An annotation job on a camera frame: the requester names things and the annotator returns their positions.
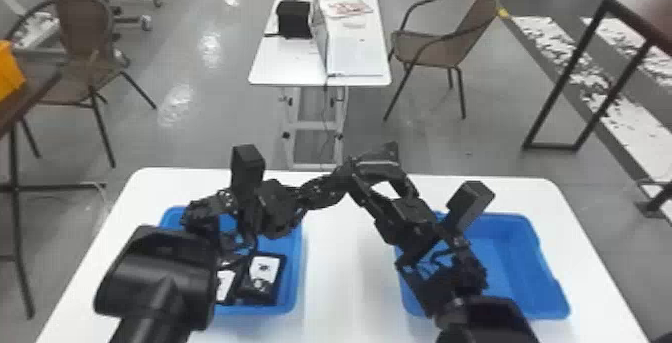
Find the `white floor marking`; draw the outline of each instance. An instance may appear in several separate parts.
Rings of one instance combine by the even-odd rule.
[[[575,48],[574,40],[549,17],[512,17],[512,20],[561,73]],[[570,83],[581,89],[581,100],[593,112],[604,101],[612,80],[587,53],[570,77]],[[666,154],[672,153],[672,134],[630,96],[636,97],[636,92],[624,90],[601,119],[602,124],[649,177],[662,177],[670,169]]]
[[[587,26],[591,18],[581,18],[581,20]],[[644,44],[644,38],[641,35],[616,18],[603,19],[597,28],[597,34],[626,58],[634,56],[639,47]],[[653,78],[660,86],[672,92],[672,57],[660,48],[651,48],[649,54],[639,65],[639,69]]]

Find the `brown table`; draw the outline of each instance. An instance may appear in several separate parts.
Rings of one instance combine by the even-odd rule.
[[[590,117],[588,124],[581,134],[579,134],[579,137],[574,143],[534,142],[534,138],[539,133],[544,121],[546,121],[546,117],[567,84],[572,70],[574,70],[576,63],[581,58],[581,55],[588,46],[593,34],[595,34],[595,30],[607,14],[611,14],[622,20],[625,24],[642,35],[645,39],[644,45],[639,48],[637,54],[630,60],[630,63],[625,67],[623,73],[607,94],[604,102],[602,102],[602,105],[600,105],[597,111]],[[625,83],[632,73],[637,69],[637,65],[644,59],[646,53],[652,46],[657,46],[663,50],[663,52],[672,55],[672,0],[602,0],[592,22],[590,22],[590,25],[583,34],[574,53],[572,53],[572,58],[569,60],[567,67],[565,67],[558,82],[555,84],[555,87],[553,87],[553,91],[551,91],[551,94],[541,108],[537,119],[534,121],[534,124],[532,124],[530,132],[523,142],[523,149],[535,148],[578,151],[586,142],[595,126],[599,123],[600,118],[604,116],[609,106],[616,100],[618,93],[623,86],[625,86]],[[640,208],[648,216],[660,217],[658,214],[650,213],[658,211],[660,206],[670,198],[672,198],[672,182],[665,185],[662,191],[651,199],[650,202],[641,204]]]
[[[12,231],[14,236],[13,252],[9,255],[0,255],[0,262],[14,262],[16,272],[21,285],[23,303],[26,307],[26,315],[32,318],[35,314],[33,298],[28,285],[22,255],[21,238],[21,206],[19,194],[21,192],[44,192],[44,191],[70,191],[81,189],[95,189],[93,184],[60,184],[60,185],[22,185],[19,182],[19,159],[17,154],[16,126],[21,124],[33,153],[40,157],[37,146],[28,126],[23,121],[25,114],[37,104],[49,89],[60,78],[57,64],[47,64],[37,61],[19,60],[19,66],[26,76],[26,83],[20,91],[12,93],[0,101],[0,138],[9,134],[9,181],[0,184],[0,193],[11,195],[12,205]]]

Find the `black device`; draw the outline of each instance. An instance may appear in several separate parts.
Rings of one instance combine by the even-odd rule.
[[[258,151],[251,145],[234,147],[230,188],[192,201],[180,219],[184,232],[139,227],[106,274],[94,308],[121,318],[111,342],[182,343],[191,331],[205,329],[217,301],[218,271],[247,269],[234,292],[268,302],[277,280],[271,287],[255,285],[249,271],[258,254],[257,235],[282,237],[308,211],[332,206],[348,194],[373,217],[382,239],[402,250],[394,265],[441,329],[438,342],[538,343],[512,300],[482,295],[486,269],[463,234],[492,201],[492,191],[481,182],[465,182],[448,201],[448,215],[438,221],[402,170],[398,154],[397,144],[388,143],[295,187],[263,180],[265,162]],[[398,197],[374,190],[381,182]],[[242,244],[219,232],[221,214],[236,220]],[[448,249],[431,257],[449,256],[450,265],[425,258],[439,241]],[[244,246],[246,255],[222,265]],[[423,261],[433,261],[438,270],[426,276]],[[230,300],[228,294],[223,298]]]
[[[310,39],[312,33],[308,19],[310,2],[300,0],[282,0],[275,9],[278,16],[278,34],[286,39]]]
[[[286,262],[282,254],[256,252],[236,290],[243,305],[275,305]]]

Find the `black metal table frame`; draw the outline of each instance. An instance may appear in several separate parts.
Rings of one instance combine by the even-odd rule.
[[[0,255],[0,262],[14,262],[16,265],[16,272],[19,278],[19,285],[21,286],[21,296],[23,298],[23,304],[26,308],[26,316],[28,319],[33,318],[35,315],[35,305],[33,303],[33,297],[30,292],[30,286],[28,284],[28,277],[26,275],[26,269],[23,262],[23,252],[22,252],[22,242],[23,238],[21,235],[21,204],[19,200],[19,195],[22,192],[51,192],[51,191],[73,191],[73,190],[82,190],[82,189],[97,189],[97,186],[105,187],[104,183],[82,183],[82,184],[54,184],[54,185],[21,185],[19,182],[19,158],[18,158],[18,146],[16,140],[16,124],[12,125],[12,128],[9,130],[9,181],[4,184],[0,184],[0,193],[9,193],[11,196],[11,205],[12,205],[12,235],[14,237],[13,253],[9,255]],[[29,141],[31,142],[31,147],[33,147],[33,152],[37,157],[40,157],[37,148],[35,147],[32,135],[28,130],[26,130]]]
[[[574,67],[579,62],[579,59],[581,58],[584,51],[588,47],[588,43],[590,43],[590,40],[593,38],[595,30],[597,30],[597,27],[600,25],[600,22],[602,22],[602,19],[605,17],[605,15],[610,11],[612,11],[614,5],[615,4],[612,0],[602,0],[602,3],[595,12],[593,20],[590,22],[590,25],[583,33],[583,36],[581,37],[579,44],[572,53],[572,57],[570,58],[569,63],[565,67],[565,70],[562,72],[562,75],[560,75],[560,78],[553,87],[553,90],[551,91],[551,94],[548,96],[548,99],[546,99],[546,102],[544,102],[541,111],[539,111],[539,115],[534,121],[534,124],[532,124],[532,128],[530,128],[530,131],[527,133],[527,136],[523,141],[524,150],[546,149],[546,150],[566,150],[576,152],[579,149],[581,149],[581,146],[583,146],[583,144],[586,142],[588,136],[590,136],[592,131],[595,129],[595,126],[597,126],[597,124],[600,122],[600,118],[604,116],[609,106],[614,102],[614,100],[616,100],[616,97],[621,92],[628,79],[630,79],[632,73],[634,73],[635,70],[637,70],[637,66],[642,62],[649,49],[651,49],[651,46],[653,46],[651,40],[648,37],[645,37],[646,40],[644,41],[644,44],[639,48],[639,50],[637,51],[635,56],[630,60],[625,69],[623,69],[621,76],[618,78],[616,83],[611,87],[611,90],[609,90],[609,92],[607,93],[607,97],[604,99],[604,101],[597,109],[597,111],[595,111],[593,115],[590,117],[588,123],[581,131],[576,141],[574,141],[574,143],[534,142],[534,139],[539,133],[539,130],[543,126],[544,122],[546,121],[548,114],[551,112],[551,109],[558,100],[558,97],[562,93],[562,90],[567,84],[567,81],[569,81],[569,78],[572,74],[572,71],[574,70]],[[662,206],[662,204],[666,200],[670,198],[672,198],[672,182],[667,184],[663,188],[663,190],[659,192],[656,196],[654,196],[649,202],[642,204],[640,207],[642,211],[655,212],[660,208],[660,206]],[[657,217],[658,215],[647,214],[646,216]]]

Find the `wooden table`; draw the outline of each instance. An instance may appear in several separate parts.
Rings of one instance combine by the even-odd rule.
[[[267,171],[286,185],[301,185],[316,172]],[[538,178],[410,175],[432,209],[466,180],[494,193],[489,212],[527,217],[539,237],[549,269],[562,286],[571,312],[564,320],[531,321],[541,343],[648,343],[642,329],[560,190]],[[107,342],[119,319],[97,315],[93,298],[110,264],[140,224],[157,225],[170,207],[186,205],[227,187],[225,169],[145,168],[128,180],[112,212],[72,277],[38,343]],[[376,188],[393,195],[389,185]],[[348,196],[303,219],[303,256],[298,299],[278,316],[215,316],[194,332],[191,343],[431,343],[438,329],[430,319],[406,312],[394,250],[373,219]]]
[[[0,262],[14,262],[21,286],[21,295],[26,308],[26,316],[30,319],[35,314],[35,306],[30,293],[28,278],[22,255],[21,237],[21,204],[19,194],[21,192],[45,192],[45,191],[69,191],[80,189],[95,189],[95,185],[88,184],[61,184],[61,185],[22,185],[19,182],[19,158],[16,138],[16,125],[20,123],[28,138],[36,157],[40,157],[35,140],[26,125],[23,117],[37,104],[44,95],[49,92],[60,78],[59,68],[56,64],[41,63],[37,61],[19,60],[19,67],[26,76],[26,83],[16,91],[0,101],[0,138],[9,133],[9,180],[0,184],[0,193],[8,193],[11,196],[11,218],[14,245],[12,253],[0,255]]]
[[[645,39],[644,44],[639,48],[635,56],[630,60],[630,63],[625,67],[623,73],[618,78],[614,86],[611,88],[607,97],[604,99],[600,107],[588,120],[588,124],[583,129],[579,137],[574,143],[539,143],[534,142],[534,138],[539,133],[542,125],[546,121],[546,117],[555,105],[560,93],[567,84],[569,77],[576,66],[576,63],[581,58],[588,43],[590,42],[595,30],[599,26],[605,15],[611,14],[620,19],[625,24],[637,31]],[[657,46],[663,52],[672,55],[672,0],[602,0],[592,22],[583,34],[581,41],[577,45],[572,54],[567,67],[558,79],[553,91],[544,103],[537,119],[534,121],[530,132],[527,134],[523,142],[523,149],[554,149],[554,150],[569,150],[578,151],[581,146],[588,139],[588,136],[593,131],[600,119],[607,112],[609,106],[616,100],[618,93],[637,69],[637,66],[644,59],[647,52],[652,46]],[[644,189],[644,192],[652,196],[650,202],[639,204],[640,209],[646,216],[663,217],[658,210],[672,198],[672,182],[665,186],[657,185],[658,194],[652,189]]]

